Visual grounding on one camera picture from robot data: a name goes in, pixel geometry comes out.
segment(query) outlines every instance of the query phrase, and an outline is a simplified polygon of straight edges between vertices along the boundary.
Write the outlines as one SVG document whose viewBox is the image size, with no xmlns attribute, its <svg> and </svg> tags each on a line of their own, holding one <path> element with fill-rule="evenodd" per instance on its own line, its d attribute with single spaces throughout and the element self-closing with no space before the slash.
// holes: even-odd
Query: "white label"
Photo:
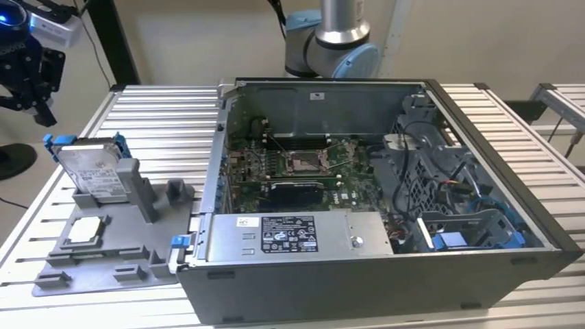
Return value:
<svg viewBox="0 0 585 329">
<path fill-rule="evenodd" d="M 255 228 L 259 225 L 259 217 L 238 217 L 235 226 L 238 228 Z"/>
<path fill-rule="evenodd" d="M 322 101 L 325 99 L 325 93 L 310 93 L 309 99 L 311 101 Z"/>
<path fill-rule="evenodd" d="M 77 170 L 79 181 L 93 197 L 114 197 L 126 194 L 114 169 Z"/>
</svg>

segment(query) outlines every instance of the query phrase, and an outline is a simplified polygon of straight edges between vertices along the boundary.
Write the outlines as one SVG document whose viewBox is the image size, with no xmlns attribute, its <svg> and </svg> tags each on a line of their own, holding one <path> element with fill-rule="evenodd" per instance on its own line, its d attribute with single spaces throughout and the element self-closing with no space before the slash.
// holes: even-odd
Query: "white wall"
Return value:
<svg viewBox="0 0 585 329">
<path fill-rule="evenodd" d="M 283 73 L 283 40 L 266 0 L 117 0 L 143 84 L 215 84 Z M 318 0 L 282 0 L 283 13 Z M 367 0 L 370 40 L 383 46 L 394 0 Z"/>
<path fill-rule="evenodd" d="M 57 3 L 71 4 L 71 0 L 55 1 Z M 113 81 L 109 66 L 101 51 L 99 41 L 94 35 L 93 25 L 85 16 L 85 25 L 91 38 L 95 41 L 97 51 L 103 63 L 106 74 Z M 33 117 L 0 108 L 0 144 L 5 143 L 38 143 L 42 136 L 51 134 L 78 134 L 91 117 L 109 87 L 97 67 L 91 44 L 85 32 L 81 33 L 78 43 L 67 49 L 47 40 L 38 39 L 42 46 L 63 51 L 66 56 L 65 69 L 59 92 L 53 93 L 53 106 L 50 107 L 57 124 L 42 127 L 34 123 Z"/>
<path fill-rule="evenodd" d="M 507 99 L 583 83 L 583 14 L 583 0 L 413 0 L 390 75 L 484 82 Z"/>
</svg>

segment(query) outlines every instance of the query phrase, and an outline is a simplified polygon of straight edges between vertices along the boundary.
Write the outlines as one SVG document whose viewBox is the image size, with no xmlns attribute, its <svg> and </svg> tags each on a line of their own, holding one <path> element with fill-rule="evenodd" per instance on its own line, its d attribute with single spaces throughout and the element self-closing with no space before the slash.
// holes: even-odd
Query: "hard drive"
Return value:
<svg viewBox="0 0 585 329">
<path fill-rule="evenodd" d="M 121 158 L 130 158 L 125 138 L 77 138 L 74 135 L 45 137 L 45 147 L 73 180 L 79 193 L 90 194 L 102 203 L 123 196 L 126 189 L 115 173 Z"/>
</svg>

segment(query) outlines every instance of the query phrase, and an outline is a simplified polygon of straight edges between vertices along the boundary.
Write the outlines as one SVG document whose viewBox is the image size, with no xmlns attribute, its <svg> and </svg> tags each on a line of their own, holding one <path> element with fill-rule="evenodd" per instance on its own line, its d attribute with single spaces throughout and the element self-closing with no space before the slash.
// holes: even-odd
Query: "hard drive label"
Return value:
<svg viewBox="0 0 585 329">
<path fill-rule="evenodd" d="M 113 197 L 126 192 L 114 169 L 83 169 L 77 174 L 93 197 Z"/>
<path fill-rule="evenodd" d="M 262 217 L 262 252 L 317 252 L 313 216 Z"/>
</svg>

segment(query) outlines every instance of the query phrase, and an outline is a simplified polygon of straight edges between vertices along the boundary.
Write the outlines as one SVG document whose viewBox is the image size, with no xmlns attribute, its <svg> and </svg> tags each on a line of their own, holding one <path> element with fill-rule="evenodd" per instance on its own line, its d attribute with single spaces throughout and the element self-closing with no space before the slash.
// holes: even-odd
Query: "metal slats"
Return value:
<svg viewBox="0 0 585 329">
<path fill-rule="evenodd" d="M 511 169 L 524 179 L 532 194 L 585 247 L 585 188 L 572 172 L 516 122 L 492 95 L 471 84 L 445 89 L 492 144 Z M 194 184 L 199 196 L 213 134 L 211 87 L 135 86 L 114 96 L 103 112 L 95 136 L 119 130 L 142 174 L 163 182 L 179 177 Z M 22 328 L 173 328 L 199 326 L 179 285 L 107 293 L 34 298 L 29 283 L 43 266 L 37 258 L 49 251 L 70 214 L 73 184 L 61 176 L 38 196 L 38 209 L 0 269 L 0 323 L 15 321 Z M 191 222 L 199 219 L 193 216 Z M 369 319 L 270 325 L 270 328 L 556 328 L 585 323 L 585 259 L 579 259 L 550 280 L 522 284 L 488 310 L 401 315 Z"/>
<path fill-rule="evenodd" d="M 585 132 L 583 85 L 542 84 L 536 87 L 531 99 L 542 101 L 579 132 Z"/>
</svg>

